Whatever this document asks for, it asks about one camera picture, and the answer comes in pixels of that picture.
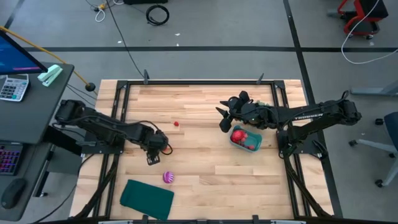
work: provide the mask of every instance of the purple ball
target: purple ball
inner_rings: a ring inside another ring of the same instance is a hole
[[[163,174],[163,181],[166,184],[171,184],[174,180],[174,174],[170,171],[167,171]]]

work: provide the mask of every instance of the computer monitor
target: computer monitor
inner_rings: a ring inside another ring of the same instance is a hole
[[[42,72],[47,68],[0,30],[0,75]]]

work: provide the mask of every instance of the computer mouse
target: computer mouse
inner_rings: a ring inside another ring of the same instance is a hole
[[[13,180],[2,193],[1,206],[5,209],[14,208],[25,189],[25,185],[25,179],[18,178]]]

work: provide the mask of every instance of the wooden tabletop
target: wooden tabletop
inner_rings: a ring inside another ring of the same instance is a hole
[[[290,107],[306,105],[301,81],[284,81]],[[96,102],[99,112],[111,114],[116,83],[117,80],[102,80]],[[159,164],[148,166],[145,152],[126,142],[119,160],[111,218],[142,218],[142,213],[119,203],[129,179],[173,191],[171,220],[251,219],[252,215],[259,215],[260,219],[293,218],[275,130],[244,127],[262,134],[261,149],[254,153],[232,146],[228,135],[220,131],[218,124],[222,116],[215,107],[222,108],[220,100],[238,96],[241,90],[247,91],[254,100],[273,105],[271,88],[266,85],[132,86],[126,122],[154,122],[169,137],[174,152],[169,156],[161,154]],[[174,121],[178,121],[180,126],[175,127]],[[81,168],[70,215],[76,215],[96,190],[102,158],[95,155]],[[333,213],[321,162],[309,155],[300,155],[300,158],[307,188],[325,211]],[[165,171],[175,174],[172,184],[163,182]],[[300,214],[303,215],[297,188],[296,192]],[[104,213],[107,193],[105,190],[100,214]]]

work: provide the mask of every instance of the concrete floor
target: concrete floor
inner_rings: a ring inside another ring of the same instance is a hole
[[[343,22],[325,15],[327,9],[336,8],[340,2],[289,1],[301,47],[340,47],[345,38]],[[384,2],[390,16],[380,23],[380,33],[373,40],[354,37],[347,47],[398,47],[398,10],[395,10],[398,2]],[[2,26],[16,5],[16,0],[0,0]],[[112,7],[127,46],[294,46],[283,0],[170,0],[165,6],[170,11],[170,20],[160,27],[147,24],[145,16],[131,6]],[[135,7],[145,11],[149,5]],[[10,29],[43,47],[92,47],[85,52],[61,49],[64,52],[56,54],[74,64],[77,71],[98,86],[104,78],[140,78],[126,52],[101,51],[106,47],[123,46],[109,10],[101,23],[95,22],[94,17],[95,13],[83,0],[29,0],[18,10]],[[295,52],[153,50],[131,53],[139,68],[147,69],[151,78],[258,78],[264,73],[266,79],[302,79]],[[349,53],[347,56],[362,61],[384,54]],[[44,53],[33,52],[32,55],[41,61],[56,62]],[[337,99],[351,87],[382,87],[397,79],[398,55],[367,65],[352,65],[340,53],[327,50],[304,52],[303,56],[317,102]],[[77,77],[73,76],[70,84],[83,89]],[[63,98],[78,99],[68,90]],[[363,119],[355,126],[334,126],[324,132],[343,216],[398,222],[398,178],[383,189],[373,184],[374,180],[384,178],[393,160],[385,152],[365,146],[351,148],[347,144],[356,138],[391,144],[386,132],[380,131],[383,128],[376,127],[373,121],[397,111],[398,99],[349,98],[356,103]],[[72,162],[76,168],[80,160],[74,158]],[[19,223],[32,222],[46,215],[66,197],[75,183],[75,175],[52,174],[45,186],[50,195],[32,199]],[[47,220],[66,219],[71,203],[70,199]]]

